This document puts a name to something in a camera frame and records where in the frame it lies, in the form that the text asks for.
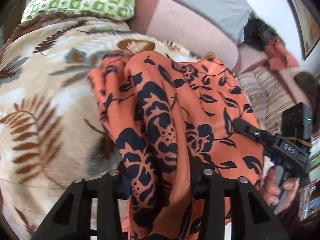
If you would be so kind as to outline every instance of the striped fabric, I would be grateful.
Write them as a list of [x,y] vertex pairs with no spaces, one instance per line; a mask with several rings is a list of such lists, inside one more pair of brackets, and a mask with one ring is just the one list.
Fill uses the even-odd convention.
[[281,114],[295,105],[286,89],[265,67],[237,77],[263,129],[281,133]]

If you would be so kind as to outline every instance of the finger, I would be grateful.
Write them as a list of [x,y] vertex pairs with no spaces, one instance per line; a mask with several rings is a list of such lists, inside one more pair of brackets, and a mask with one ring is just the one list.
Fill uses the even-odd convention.
[[279,193],[280,193],[280,189],[278,187],[278,185],[276,183],[274,183],[273,180],[269,179],[269,178],[266,178],[264,180],[264,185],[265,185],[265,191],[272,194],[272,195],[275,195],[275,196],[278,196]]
[[272,181],[276,180],[276,170],[274,167],[271,167],[268,170],[267,178],[271,179]]
[[269,205],[277,205],[279,203],[279,199],[266,191],[262,193],[262,197]]
[[285,198],[285,200],[280,208],[280,212],[282,212],[283,210],[286,210],[287,208],[290,207],[292,201],[294,200],[294,198],[298,192],[298,188],[299,188],[299,184],[300,184],[299,180],[297,178],[290,178],[289,180],[287,180],[285,182],[288,182],[289,187],[293,183],[293,187],[290,191],[288,191],[287,197]]
[[297,183],[297,178],[290,178],[288,180],[285,180],[282,183],[282,187],[283,187],[284,190],[291,191],[296,186],[296,183]]

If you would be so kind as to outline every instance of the bolt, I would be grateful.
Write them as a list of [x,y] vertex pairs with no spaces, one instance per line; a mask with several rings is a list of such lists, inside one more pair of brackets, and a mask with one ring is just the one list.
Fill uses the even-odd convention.
[[120,171],[118,171],[118,170],[111,170],[111,171],[109,171],[109,174],[110,174],[111,176],[117,176],[117,175],[119,175],[119,173],[120,173]]
[[76,179],[74,180],[74,182],[75,182],[76,184],[80,184],[82,181],[84,181],[84,178],[76,178]]
[[238,180],[241,182],[241,183],[248,183],[248,179],[246,177],[239,177]]
[[213,175],[213,170],[205,169],[205,170],[203,170],[203,174],[204,175]]

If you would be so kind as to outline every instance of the white wall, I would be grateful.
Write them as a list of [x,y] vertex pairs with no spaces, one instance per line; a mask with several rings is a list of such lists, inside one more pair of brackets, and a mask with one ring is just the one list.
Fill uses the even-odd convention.
[[318,42],[307,59],[301,64],[301,68],[314,76],[320,74],[320,42]]
[[247,2],[258,17],[276,29],[284,40],[287,50],[302,62],[299,33],[287,0],[247,0]]

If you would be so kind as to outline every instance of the beige blanket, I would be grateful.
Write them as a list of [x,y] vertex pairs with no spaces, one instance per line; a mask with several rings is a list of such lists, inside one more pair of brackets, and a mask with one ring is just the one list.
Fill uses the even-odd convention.
[[172,42],[94,17],[24,23],[0,52],[0,209],[21,240],[75,178],[100,177],[121,160],[86,81],[113,49],[198,60]]

